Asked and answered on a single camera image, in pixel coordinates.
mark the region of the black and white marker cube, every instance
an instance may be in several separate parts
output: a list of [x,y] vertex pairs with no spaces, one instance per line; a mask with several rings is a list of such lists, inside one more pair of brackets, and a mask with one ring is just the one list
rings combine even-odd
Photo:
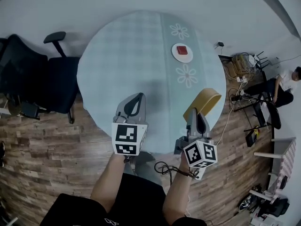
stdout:
[[146,138],[147,125],[112,123],[112,145],[115,154],[139,155]]
[[194,141],[184,148],[184,153],[189,166],[193,168],[206,168],[217,163],[216,145]]

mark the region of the cable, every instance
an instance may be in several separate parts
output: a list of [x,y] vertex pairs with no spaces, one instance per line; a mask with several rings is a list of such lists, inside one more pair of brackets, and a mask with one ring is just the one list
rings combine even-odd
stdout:
[[[187,202],[187,205],[188,205],[189,202],[190,202],[190,197],[189,197],[189,195],[188,195],[188,202]],[[191,214],[188,212],[188,209],[186,209],[186,211],[187,211],[187,213],[189,214],[187,217],[190,217]]]
[[[162,163],[163,166],[162,167],[159,167],[159,169],[161,169],[161,171],[157,170],[156,166],[159,164],[159,163]],[[155,171],[157,173],[160,173],[162,175],[165,175],[167,173],[169,173],[169,176],[170,176],[170,185],[173,183],[173,177],[172,177],[172,174],[171,174],[171,171],[176,171],[178,173],[181,173],[182,175],[184,176],[187,176],[187,177],[191,177],[191,178],[196,178],[196,176],[198,175],[199,171],[198,169],[196,169],[194,172],[192,172],[189,168],[189,172],[190,173],[187,173],[187,172],[183,172],[181,171],[180,169],[178,169],[177,167],[174,167],[174,166],[168,166],[168,164],[164,161],[159,161],[155,164],[154,166],[155,168]]]
[[[249,53],[247,53],[247,52],[242,52],[242,53],[236,54],[236,55],[246,55],[246,54],[249,56]],[[242,67],[244,68],[244,70],[245,70],[246,72],[248,72],[248,77],[249,77],[249,78],[250,78],[251,75],[253,74],[253,77],[252,77],[251,79],[248,80],[248,81],[251,81],[251,80],[256,76],[256,70],[255,70],[255,67],[254,67],[254,69],[250,69],[249,66],[247,66],[247,65],[244,63],[244,61],[242,61]]]
[[231,79],[233,79],[233,80],[235,80],[235,81],[237,81],[235,78],[232,78],[229,74],[228,74],[228,72],[227,72],[227,70],[225,69],[225,66],[224,65],[222,65],[223,66],[223,68],[224,68],[224,71],[226,72],[226,74],[231,78]]
[[234,90],[237,91],[236,88],[230,88],[229,91],[228,91],[229,109],[231,109],[230,103],[231,103],[232,105],[235,105],[235,104],[232,102],[232,100],[231,100],[231,96],[235,96],[235,95],[234,95],[234,94],[230,95],[230,91],[231,91],[232,89],[234,89]]
[[280,62],[277,62],[277,63],[273,64],[273,65],[277,65],[277,64],[279,64],[279,63],[281,63],[281,62],[284,62],[284,61],[293,60],[293,59],[296,59],[296,58],[298,58],[298,57],[300,57],[300,56],[301,56],[301,55],[298,55],[298,56],[295,57],[295,58],[290,58],[290,59],[282,60],[282,61],[280,61]]
[[243,86],[243,88],[246,87],[246,85],[247,85],[248,83],[249,83],[249,81],[246,81],[246,84]]
[[[238,88],[238,90],[237,90],[236,96],[238,95],[239,90],[240,90],[240,87],[242,86],[243,83],[244,83],[244,81],[241,82],[241,84],[240,84],[240,86],[239,86],[239,88]],[[229,112],[229,114],[228,114],[228,119],[227,119],[226,125],[225,125],[225,127],[224,127],[224,130],[222,130],[221,138],[218,140],[218,142],[216,143],[216,145],[219,144],[219,142],[220,142],[221,139],[222,139],[222,136],[224,135],[224,132],[225,132],[225,129],[226,129],[226,127],[227,127],[227,124],[228,124],[228,121],[229,121],[229,117],[230,117],[230,114],[231,114],[233,108],[234,108],[234,105],[232,106],[232,108],[231,108],[231,110],[230,110],[230,112]]]
[[230,221],[231,219],[233,219],[237,214],[238,214],[239,212],[236,212],[232,217],[230,217],[229,219],[227,219],[226,221],[223,221],[222,223],[220,223],[220,224],[213,224],[212,223],[212,221],[211,220],[207,220],[207,221],[205,221],[205,223],[206,222],[210,222],[211,223],[211,225],[212,226],[218,226],[218,225],[222,225],[222,224],[224,224],[224,223],[226,223],[226,222],[228,222],[228,221]]

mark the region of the black cable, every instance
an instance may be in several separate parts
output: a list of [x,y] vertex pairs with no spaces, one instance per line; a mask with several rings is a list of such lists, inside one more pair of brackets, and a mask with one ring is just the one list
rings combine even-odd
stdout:
[[[162,163],[163,166],[162,167],[159,167],[158,169],[161,169],[161,171],[157,170],[156,166],[159,164],[159,163]],[[167,173],[169,173],[169,176],[170,176],[170,185],[173,183],[173,178],[172,178],[172,174],[171,174],[171,171],[176,171],[178,173],[181,173],[182,175],[184,176],[187,176],[187,177],[191,177],[191,178],[196,178],[196,176],[198,175],[199,171],[196,169],[194,172],[192,172],[189,168],[189,172],[190,173],[187,173],[187,172],[183,172],[181,171],[180,169],[178,169],[177,167],[174,167],[174,166],[169,166],[166,162],[164,161],[159,161],[155,164],[154,166],[155,168],[155,171],[157,173],[160,173],[162,175],[165,175]]]
[[226,221],[223,221],[222,223],[220,223],[220,224],[213,224],[212,223],[212,221],[211,220],[207,220],[207,221],[205,221],[205,223],[206,222],[210,222],[211,224],[212,224],[212,226],[218,226],[218,225],[222,225],[222,224],[224,224],[224,223],[226,223],[226,222],[228,222],[228,221],[230,221],[231,219],[233,219],[237,214],[238,214],[239,212],[236,212],[232,217],[230,217],[229,219],[227,219]]
[[230,103],[231,103],[233,106],[236,105],[236,103],[234,104],[234,103],[231,101],[231,96],[236,96],[236,95],[234,95],[234,94],[230,95],[230,91],[231,91],[232,89],[235,89],[236,92],[237,92],[237,89],[236,89],[236,88],[230,88],[229,91],[228,91],[229,109],[231,109]]

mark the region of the flower pattern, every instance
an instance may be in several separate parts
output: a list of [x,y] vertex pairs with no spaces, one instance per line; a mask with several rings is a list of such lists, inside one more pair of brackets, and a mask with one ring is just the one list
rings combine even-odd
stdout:
[[181,26],[179,24],[175,24],[175,26],[170,25],[169,27],[173,30],[171,32],[171,34],[173,36],[179,36],[179,38],[181,40],[184,40],[185,37],[187,37],[187,38],[189,37],[189,34],[186,33],[187,32],[187,28],[185,28],[185,27],[181,28]]
[[192,83],[198,82],[197,78],[193,76],[197,71],[195,69],[189,69],[187,64],[183,64],[183,69],[176,68],[175,71],[180,75],[178,82],[185,82],[187,88],[191,88]]

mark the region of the human arm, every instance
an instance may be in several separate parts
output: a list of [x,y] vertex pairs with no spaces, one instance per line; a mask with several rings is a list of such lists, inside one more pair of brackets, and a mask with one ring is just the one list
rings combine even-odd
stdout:
[[124,159],[123,155],[113,154],[111,156],[91,193],[90,198],[99,202],[107,213],[110,212],[119,190],[125,167]]
[[279,88],[279,83],[281,82],[282,80],[282,76],[281,74],[278,76],[278,78],[276,79],[276,82],[275,82],[275,92],[274,92],[274,97],[273,97],[273,102],[276,103],[277,101],[277,97],[278,97],[278,88]]
[[291,87],[288,91],[291,93],[291,94],[293,94],[295,91],[296,91],[296,87]]
[[[190,173],[184,153],[181,156],[179,170]],[[169,225],[185,216],[191,181],[191,177],[184,176],[179,172],[175,175],[163,204],[163,215]]]

